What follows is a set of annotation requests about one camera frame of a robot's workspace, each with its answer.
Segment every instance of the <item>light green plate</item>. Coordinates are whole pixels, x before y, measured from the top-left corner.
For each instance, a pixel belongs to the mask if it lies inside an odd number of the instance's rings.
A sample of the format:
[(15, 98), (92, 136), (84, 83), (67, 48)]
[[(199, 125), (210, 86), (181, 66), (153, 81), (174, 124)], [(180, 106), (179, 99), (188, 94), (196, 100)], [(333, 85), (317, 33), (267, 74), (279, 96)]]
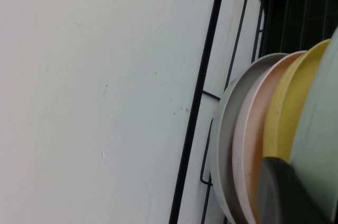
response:
[(332, 221), (338, 200), (338, 31), (318, 66), (299, 120), (290, 164)]

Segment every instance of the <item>yellow plate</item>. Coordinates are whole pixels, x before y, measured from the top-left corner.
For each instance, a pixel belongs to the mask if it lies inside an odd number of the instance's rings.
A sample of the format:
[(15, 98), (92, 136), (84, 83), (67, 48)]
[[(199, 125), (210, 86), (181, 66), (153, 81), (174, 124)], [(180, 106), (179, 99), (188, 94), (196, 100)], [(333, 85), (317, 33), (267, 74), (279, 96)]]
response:
[(295, 60), (281, 77), (265, 120), (263, 156), (289, 161), (306, 95), (329, 41), (312, 47)]

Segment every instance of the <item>white wall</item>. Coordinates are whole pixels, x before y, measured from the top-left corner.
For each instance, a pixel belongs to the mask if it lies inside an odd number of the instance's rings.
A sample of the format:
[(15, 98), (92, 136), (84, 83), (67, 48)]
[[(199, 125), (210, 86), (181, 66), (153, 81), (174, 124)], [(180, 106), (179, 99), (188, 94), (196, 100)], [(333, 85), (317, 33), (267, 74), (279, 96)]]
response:
[(213, 0), (0, 2), (0, 223), (167, 223)]

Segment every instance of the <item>black rack frame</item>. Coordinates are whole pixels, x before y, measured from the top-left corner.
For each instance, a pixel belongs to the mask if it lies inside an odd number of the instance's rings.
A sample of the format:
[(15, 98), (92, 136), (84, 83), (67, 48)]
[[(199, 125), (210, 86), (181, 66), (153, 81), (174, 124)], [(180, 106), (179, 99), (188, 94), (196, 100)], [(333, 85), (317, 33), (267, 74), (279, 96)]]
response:
[[(180, 205), (181, 205), (181, 200), (182, 200), (182, 195), (183, 195), (185, 177), (186, 177), (187, 167), (188, 167), (188, 163), (189, 163), (190, 152), (191, 152), (191, 147), (192, 147), (192, 142), (193, 142), (193, 137), (194, 137), (194, 131), (195, 131), (195, 127), (196, 127), (196, 122), (197, 122), (197, 117), (198, 117), (198, 113), (199, 113), (202, 95), (203, 94), (207, 95), (207, 96), (215, 99), (216, 101), (220, 100), (220, 97), (203, 90), (203, 87), (204, 87), (204, 82), (205, 82), (206, 71), (208, 69), (209, 57), (210, 57), (210, 53), (211, 53), (211, 48), (212, 48), (212, 43), (213, 43), (213, 38), (214, 38), (215, 29), (216, 29), (216, 25), (217, 25), (217, 20), (218, 20), (221, 2), (222, 2), (222, 0), (214, 0), (212, 13), (211, 13), (211, 16), (210, 16), (210, 22), (209, 22), (209, 27), (208, 27), (206, 39), (205, 39), (199, 75), (198, 75), (198, 79), (197, 79), (196, 87), (195, 87), (195, 93), (194, 93), (194, 98), (193, 98), (193, 103), (192, 103), (192, 108), (191, 108), (191, 114), (190, 114), (190, 117), (189, 117), (189, 122), (188, 122), (188, 126), (187, 126), (184, 146), (183, 146), (183, 152), (182, 152), (182, 158), (181, 158), (181, 162), (180, 162), (179, 173), (177, 175), (177, 180), (176, 180), (176, 187), (175, 187), (175, 193), (174, 193), (174, 198), (173, 198), (173, 203), (172, 203), (172, 209), (171, 209), (169, 224), (177, 224), (177, 221), (178, 221), (178, 218), (179, 218)], [(236, 40), (235, 40), (235, 44), (234, 44), (234, 48), (233, 48), (233, 53), (232, 53), (232, 56), (231, 56), (231, 61), (230, 61), (229, 70), (228, 70), (226, 84), (225, 84), (224, 89), (227, 88), (229, 81), (230, 81), (230, 76), (231, 76), (232, 67), (233, 67), (235, 56), (236, 56), (236, 51), (237, 51), (237, 47), (238, 47), (238, 43), (239, 43), (241, 30), (242, 30), (242, 25), (243, 25), (243, 20), (244, 20), (244, 16), (245, 16), (247, 2), (248, 2), (248, 0), (244, 0), (242, 12), (241, 12), (241, 17), (240, 17), (240, 22), (239, 22), (239, 26), (238, 26), (238, 30), (237, 30)], [(322, 40), (329, 35), (326, 32), (326, 30), (327, 30), (327, 17), (330, 16), (329, 6), (328, 6), (329, 3), (330, 3), (330, 0), (325, 0), (325, 5), (324, 5), (325, 12), (321, 16), (323, 18), (323, 29), (322, 29), (322, 35), (321, 35)], [(268, 36), (270, 35), (270, 32), (269, 32), (270, 31), (270, 20), (271, 20), (271, 15), (272, 15), (272, 11), (273, 11), (271, 4), (272, 4), (272, 0), (261, 0), (259, 15), (258, 15), (258, 22), (257, 22), (257, 27), (256, 27), (256, 33), (255, 33), (255, 41), (253, 43), (251, 63), (255, 61), (256, 57), (262, 57), (267, 52)], [(304, 13), (303, 13), (303, 16), (302, 16), (302, 21), (301, 21), (300, 41), (299, 41), (299, 46), (298, 46), (299, 50), (302, 50), (304, 48), (304, 46), (306, 46), (304, 44), (304, 40), (305, 40), (305, 33), (307, 32), (307, 29), (306, 29), (307, 23), (308, 23), (308, 20), (309, 20), (308, 19), (308, 5), (309, 5), (308, 0), (305, 0), (304, 8), (303, 8)], [(286, 27), (287, 27), (287, 24), (289, 23), (289, 18), (290, 18), (290, 13), (289, 13), (288, 7), (289, 7), (289, 0), (286, 0), (285, 1), (285, 7), (284, 7), (283, 24), (282, 24), (282, 27), (281, 27), (281, 39), (280, 39), (280, 43), (277, 45), (277, 47), (279, 46), (279, 52), (284, 51), (285, 43), (287, 41)], [(265, 21), (264, 21), (263, 28), (261, 28), (263, 11), (265, 11)], [(260, 44), (259, 51), (257, 51), (259, 35), (261, 35), (261, 44)], [(203, 178), (204, 177), (204, 168), (205, 168), (206, 156), (208, 154), (208, 148), (209, 148), (211, 125), (212, 125), (212, 121), (210, 123), (209, 133), (208, 133), (208, 137), (206, 139), (206, 145), (205, 145), (203, 161), (202, 161), (202, 166), (201, 166), (201, 172), (200, 172), (200, 181), (203, 184), (207, 185), (201, 224), (204, 224), (204, 221), (205, 221), (206, 210), (208, 208), (210, 189), (212, 187), (211, 175), (209, 174), (209, 178), (208, 178), (207, 181)]]

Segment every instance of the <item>black wire rack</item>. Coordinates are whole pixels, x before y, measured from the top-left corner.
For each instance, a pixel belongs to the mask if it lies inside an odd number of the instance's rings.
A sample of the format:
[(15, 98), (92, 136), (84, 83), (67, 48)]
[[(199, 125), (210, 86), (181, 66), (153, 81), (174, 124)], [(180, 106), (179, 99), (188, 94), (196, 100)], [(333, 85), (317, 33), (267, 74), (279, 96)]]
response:
[[(189, 163), (194, 130), (202, 95), (207, 95), (216, 101), (220, 100), (218, 96), (203, 90), (203, 86), (206, 71), (208, 69), (208, 62), (221, 2), (222, 0), (214, 0), (210, 17), (209, 28), (205, 39), (200, 71), (196, 82), (191, 114), (189, 117), (183, 146), (180, 169), (176, 181), (172, 211), (169, 221), (170, 224), (176, 224), (179, 217), (185, 176)], [(247, 3), (248, 0), (244, 0), (224, 89), (227, 88), (230, 81)], [(265, 17), (263, 27), (261, 28), (263, 12)], [(261, 0), (251, 62), (254, 62), (256, 58), (260, 58), (266, 54), (274, 52), (291, 53), (297, 50), (307, 50), (318, 42), (326, 38), (330, 38), (337, 26), (338, 0)], [(259, 37), (261, 37), (261, 42), (260, 47), (258, 48)], [(209, 174), (207, 181), (204, 179), (204, 169), (209, 148), (211, 125), (212, 121), (210, 123), (209, 133), (206, 139), (200, 172), (200, 181), (207, 186), (201, 224), (204, 224), (205, 222), (209, 194), (212, 187), (211, 175)]]

